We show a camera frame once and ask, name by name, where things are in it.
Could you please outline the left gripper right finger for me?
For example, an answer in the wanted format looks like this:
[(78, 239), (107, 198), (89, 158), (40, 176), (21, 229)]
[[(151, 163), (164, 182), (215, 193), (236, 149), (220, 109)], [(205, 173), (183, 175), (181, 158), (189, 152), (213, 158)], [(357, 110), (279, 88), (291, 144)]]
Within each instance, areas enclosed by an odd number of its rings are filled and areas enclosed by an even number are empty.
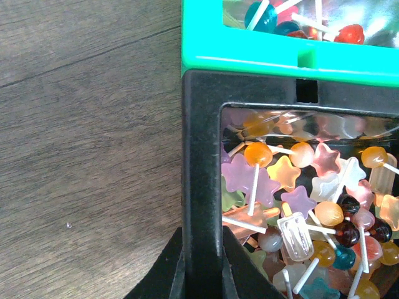
[(223, 227), (223, 298), (284, 298), (258, 270), (229, 227)]

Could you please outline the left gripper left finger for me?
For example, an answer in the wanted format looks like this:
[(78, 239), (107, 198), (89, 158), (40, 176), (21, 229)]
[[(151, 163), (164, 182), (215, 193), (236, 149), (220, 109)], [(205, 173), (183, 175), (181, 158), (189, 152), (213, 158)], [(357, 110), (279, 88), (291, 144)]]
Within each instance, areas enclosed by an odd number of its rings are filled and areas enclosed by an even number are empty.
[(175, 230), (148, 273), (124, 298), (184, 298), (182, 228)]

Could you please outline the green candy bin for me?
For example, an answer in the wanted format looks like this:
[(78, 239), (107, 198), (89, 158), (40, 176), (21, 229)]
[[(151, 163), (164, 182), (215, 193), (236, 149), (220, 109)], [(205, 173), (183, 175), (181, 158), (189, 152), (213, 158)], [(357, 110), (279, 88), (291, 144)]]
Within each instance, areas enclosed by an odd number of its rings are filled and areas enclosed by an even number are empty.
[(189, 69), (398, 86), (398, 50), (250, 32), (223, 24), (221, 1), (182, 1), (181, 63)]

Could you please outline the black candy bin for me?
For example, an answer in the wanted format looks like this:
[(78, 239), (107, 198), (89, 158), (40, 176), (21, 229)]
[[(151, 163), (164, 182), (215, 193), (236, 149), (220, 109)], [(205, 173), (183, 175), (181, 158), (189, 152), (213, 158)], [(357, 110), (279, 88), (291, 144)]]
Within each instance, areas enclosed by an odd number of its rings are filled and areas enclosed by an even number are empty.
[(183, 76), (183, 258), (186, 298), (223, 298), (221, 110), (308, 108), (398, 117), (398, 88), (320, 80), (317, 103), (297, 97), (295, 77), (189, 70)]

